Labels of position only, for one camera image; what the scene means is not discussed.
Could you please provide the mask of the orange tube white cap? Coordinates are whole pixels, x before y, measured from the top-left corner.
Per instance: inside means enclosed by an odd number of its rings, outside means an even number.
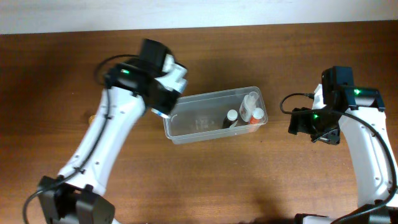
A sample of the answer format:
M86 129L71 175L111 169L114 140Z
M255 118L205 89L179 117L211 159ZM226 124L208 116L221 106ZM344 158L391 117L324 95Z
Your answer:
M263 119L264 115L265 115L264 110L262 110L261 108L255 108L252 111L251 118L249 119L249 124L260 123L261 120Z

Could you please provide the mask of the small jar gold lid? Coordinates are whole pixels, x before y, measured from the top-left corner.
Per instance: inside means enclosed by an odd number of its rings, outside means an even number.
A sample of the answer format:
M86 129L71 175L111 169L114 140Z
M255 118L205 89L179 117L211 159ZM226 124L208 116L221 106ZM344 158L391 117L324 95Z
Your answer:
M95 115L92 115L92 116L89 117L89 119L88 119L89 125L92 124L92 122L94 121L95 117L96 117Z

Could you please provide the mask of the black bottle white cap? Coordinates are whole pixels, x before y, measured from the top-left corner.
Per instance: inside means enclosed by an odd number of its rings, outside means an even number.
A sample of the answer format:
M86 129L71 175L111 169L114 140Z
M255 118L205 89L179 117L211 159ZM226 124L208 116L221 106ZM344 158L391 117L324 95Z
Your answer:
M236 110L229 110L223 120L222 128L233 127L238 120L238 112Z

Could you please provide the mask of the white Panadol box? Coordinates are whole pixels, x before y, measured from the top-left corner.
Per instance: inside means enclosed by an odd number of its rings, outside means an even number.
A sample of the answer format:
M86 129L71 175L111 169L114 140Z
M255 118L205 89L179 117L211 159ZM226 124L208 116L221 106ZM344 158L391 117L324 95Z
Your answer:
M162 118L164 118L164 119L169 119L169 118L170 118L169 115L167 115L167 114L165 114L165 113L163 113L163 112L161 112L161 111L159 111L159 110L157 110L157 109L155 109L155 108L152 108L151 111L152 111L154 114L156 114L157 116L160 116L160 117L162 117Z

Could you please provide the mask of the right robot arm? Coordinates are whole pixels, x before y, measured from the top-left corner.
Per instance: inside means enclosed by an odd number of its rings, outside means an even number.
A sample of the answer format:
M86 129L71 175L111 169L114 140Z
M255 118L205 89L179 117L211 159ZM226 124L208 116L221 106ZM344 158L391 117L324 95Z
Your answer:
M349 147L358 188L358 208L339 218L298 213L294 223L397 223L397 162L386 130L380 91L354 84L350 67L322 72L311 108L294 108L288 132L304 133L312 142Z

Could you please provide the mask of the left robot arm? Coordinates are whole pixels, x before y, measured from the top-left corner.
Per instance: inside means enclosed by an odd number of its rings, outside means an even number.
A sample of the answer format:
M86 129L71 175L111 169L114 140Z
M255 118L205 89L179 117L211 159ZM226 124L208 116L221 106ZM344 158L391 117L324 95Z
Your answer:
M147 110L168 118L187 85L187 69L160 42L145 39L138 55L125 58L104 74L98 110L78 149L33 194L46 223L116 223L103 195L128 134Z

